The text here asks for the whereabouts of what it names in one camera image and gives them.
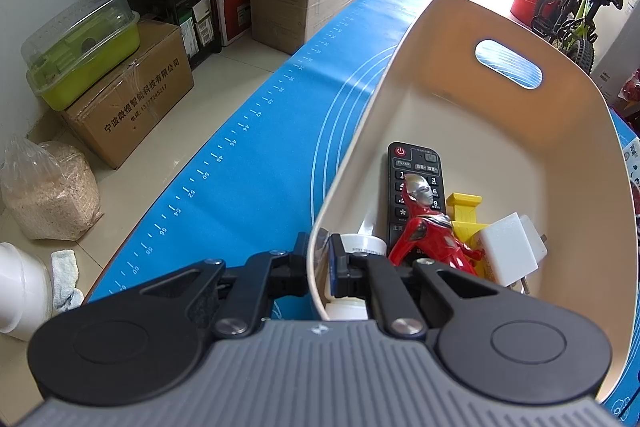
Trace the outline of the white pill bottle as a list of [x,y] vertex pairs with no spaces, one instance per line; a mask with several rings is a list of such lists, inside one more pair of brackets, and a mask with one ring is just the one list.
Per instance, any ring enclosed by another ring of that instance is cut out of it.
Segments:
[[326,314],[330,320],[367,320],[367,260],[374,256],[385,257],[386,251],[386,243],[376,236],[356,233],[330,236],[326,283]]

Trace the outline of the red silver hero figure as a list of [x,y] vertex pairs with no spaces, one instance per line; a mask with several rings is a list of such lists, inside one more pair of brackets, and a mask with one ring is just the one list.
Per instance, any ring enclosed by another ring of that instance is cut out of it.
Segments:
[[434,193],[427,179],[417,173],[407,173],[401,196],[408,210],[408,220],[388,254],[390,262],[399,267],[419,249],[427,258],[476,275],[474,262],[482,261],[484,254],[457,239],[446,213],[432,208]]

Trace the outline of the yellow plastic toy tool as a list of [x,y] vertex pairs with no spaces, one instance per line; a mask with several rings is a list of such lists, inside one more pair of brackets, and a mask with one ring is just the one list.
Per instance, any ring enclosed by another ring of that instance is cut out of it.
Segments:
[[482,202],[480,195],[452,192],[446,198],[448,216],[452,222],[454,235],[457,239],[474,248],[477,240],[474,236],[488,227],[487,223],[477,220],[477,207]]

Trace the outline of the black tv remote control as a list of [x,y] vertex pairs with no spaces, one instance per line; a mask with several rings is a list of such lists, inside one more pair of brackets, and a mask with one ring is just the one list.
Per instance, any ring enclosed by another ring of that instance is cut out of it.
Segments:
[[404,142],[387,147],[387,252],[390,253],[409,220],[409,209],[402,196],[407,173],[423,176],[434,193],[434,210],[445,212],[442,162],[436,150]]

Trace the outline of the white power adapter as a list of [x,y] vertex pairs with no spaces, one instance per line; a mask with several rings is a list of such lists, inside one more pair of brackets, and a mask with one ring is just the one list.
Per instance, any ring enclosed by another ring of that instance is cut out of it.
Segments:
[[527,277],[548,254],[546,238],[532,219],[516,212],[475,233],[472,246],[482,254],[475,267],[480,277],[525,295],[529,294]]

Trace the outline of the beige plastic storage bin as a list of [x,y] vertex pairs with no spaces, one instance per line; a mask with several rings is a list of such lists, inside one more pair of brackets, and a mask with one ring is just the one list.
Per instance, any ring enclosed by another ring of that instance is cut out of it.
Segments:
[[387,147],[439,153],[448,192],[480,195],[478,217],[523,213],[546,236],[535,297],[596,323],[622,378],[637,297],[634,202],[612,116],[591,79],[548,43],[469,0],[432,0],[402,38],[314,221],[307,273],[324,306],[331,233],[386,225]]

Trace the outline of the blue silicone baking mat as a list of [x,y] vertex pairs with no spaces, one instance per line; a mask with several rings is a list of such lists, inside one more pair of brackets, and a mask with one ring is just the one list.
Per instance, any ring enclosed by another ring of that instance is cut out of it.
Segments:
[[[311,236],[326,194],[402,38],[432,0],[357,0],[285,62],[160,195],[92,293],[206,257],[237,265]],[[365,321],[324,324],[280,300],[253,340],[216,348],[165,400],[101,411],[109,426],[611,426],[598,400],[501,405],[464,390],[432,352]]]

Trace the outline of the white crumpled cloth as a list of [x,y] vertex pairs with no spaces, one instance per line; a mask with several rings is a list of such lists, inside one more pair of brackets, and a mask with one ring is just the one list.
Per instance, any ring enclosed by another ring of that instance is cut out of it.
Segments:
[[52,306],[56,313],[78,308],[84,293],[77,287],[79,270],[73,249],[51,254]]

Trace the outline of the cardboard box under green container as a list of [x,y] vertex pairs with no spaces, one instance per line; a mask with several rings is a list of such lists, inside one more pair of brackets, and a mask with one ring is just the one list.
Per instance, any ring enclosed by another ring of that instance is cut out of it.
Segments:
[[156,20],[138,28],[139,49],[61,113],[77,138],[113,169],[194,86],[180,28]]

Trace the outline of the bag of wood pellets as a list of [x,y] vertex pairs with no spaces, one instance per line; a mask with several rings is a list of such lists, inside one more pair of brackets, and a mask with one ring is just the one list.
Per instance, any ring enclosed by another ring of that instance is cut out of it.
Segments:
[[102,217],[99,187],[86,156],[62,142],[9,139],[1,194],[6,209],[32,241],[77,241]]

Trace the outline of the white plastic jug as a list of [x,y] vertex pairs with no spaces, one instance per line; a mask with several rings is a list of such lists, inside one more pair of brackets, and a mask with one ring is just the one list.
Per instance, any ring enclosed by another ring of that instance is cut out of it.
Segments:
[[52,313],[49,272],[42,261],[11,243],[0,251],[0,326],[3,335],[29,341]]

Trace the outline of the tissue box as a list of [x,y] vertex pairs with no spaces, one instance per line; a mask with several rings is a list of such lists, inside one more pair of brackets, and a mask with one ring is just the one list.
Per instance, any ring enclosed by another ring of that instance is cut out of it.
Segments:
[[640,140],[634,138],[623,148],[624,161],[627,168],[632,198],[634,199],[634,213],[640,213]]

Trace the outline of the green lidded plastic container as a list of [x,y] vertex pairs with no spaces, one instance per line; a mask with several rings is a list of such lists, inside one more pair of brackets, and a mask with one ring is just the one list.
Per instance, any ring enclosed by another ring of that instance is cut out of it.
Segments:
[[26,39],[26,79],[50,109],[70,107],[140,46],[140,15],[127,0],[80,0]]

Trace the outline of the white freezer cabinet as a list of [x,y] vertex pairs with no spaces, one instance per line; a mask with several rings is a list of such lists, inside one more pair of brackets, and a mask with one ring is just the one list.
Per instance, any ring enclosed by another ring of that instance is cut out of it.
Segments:
[[598,38],[590,74],[605,101],[615,104],[623,84],[639,68],[639,0],[601,8],[594,22]]

